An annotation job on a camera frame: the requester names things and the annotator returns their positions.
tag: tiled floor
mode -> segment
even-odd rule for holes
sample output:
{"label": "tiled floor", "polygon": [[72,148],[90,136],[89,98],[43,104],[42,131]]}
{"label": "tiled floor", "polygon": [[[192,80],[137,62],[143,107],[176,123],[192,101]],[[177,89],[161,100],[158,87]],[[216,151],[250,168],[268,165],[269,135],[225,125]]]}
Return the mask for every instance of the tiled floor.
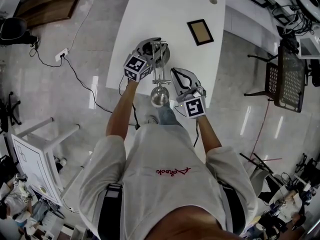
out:
{"label": "tiled floor", "polygon": [[[98,77],[97,102],[113,110],[120,96],[118,90],[107,89],[105,85],[113,46],[128,0],[80,0],[72,19],[38,27],[33,33],[41,37],[41,59],[56,65],[55,55],[71,47],[77,29],[92,3],[68,58],[79,78],[89,87],[96,87],[93,79]],[[7,48],[9,59],[2,77],[3,93],[13,91],[22,102],[19,114],[23,124],[14,129],[16,132],[54,117],[54,123],[38,131],[39,135],[50,139],[69,125],[80,124],[81,129],[55,151],[57,156],[68,160],[68,165],[61,171],[65,183],[104,135],[110,114],[98,107],[90,108],[90,92],[77,81],[67,63],[57,68],[47,67],[36,57],[31,58],[29,51],[28,45]],[[253,44],[228,32],[223,33],[219,69],[216,81],[212,83],[215,85],[207,116],[222,145],[233,146],[237,153],[250,156],[264,121],[268,100],[262,96],[243,95],[245,92],[263,90],[265,79],[265,63],[248,58],[247,54],[267,56]],[[153,111],[147,96],[137,94],[134,104],[140,122],[144,121],[145,114]],[[176,114],[194,140],[195,121]],[[276,173],[291,173],[303,152],[316,157],[320,151],[319,125],[320,88],[309,84],[304,94],[302,113],[275,107],[270,102],[255,152],[263,159],[282,158],[268,162],[268,165]],[[134,127],[130,127],[125,142],[127,149],[130,148],[134,134]],[[195,149],[204,160],[201,139]],[[80,181],[81,177],[65,199],[67,205],[74,209],[77,209]],[[77,214],[64,212],[68,224],[82,223]]]}

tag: wall socket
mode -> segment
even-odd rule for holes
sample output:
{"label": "wall socket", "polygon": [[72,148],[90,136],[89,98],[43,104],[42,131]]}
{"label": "wall socket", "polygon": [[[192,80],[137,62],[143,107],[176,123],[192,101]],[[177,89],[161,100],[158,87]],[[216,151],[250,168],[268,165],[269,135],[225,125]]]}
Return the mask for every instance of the wall socket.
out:
{"label": "wall socket", "polygon": [[60,51],[56,56],[55,56],[55,61],[58,62],[61,60],[60,56],[64,54],[64,56],[68,55],[68,49],[65,48],[64,50]]}

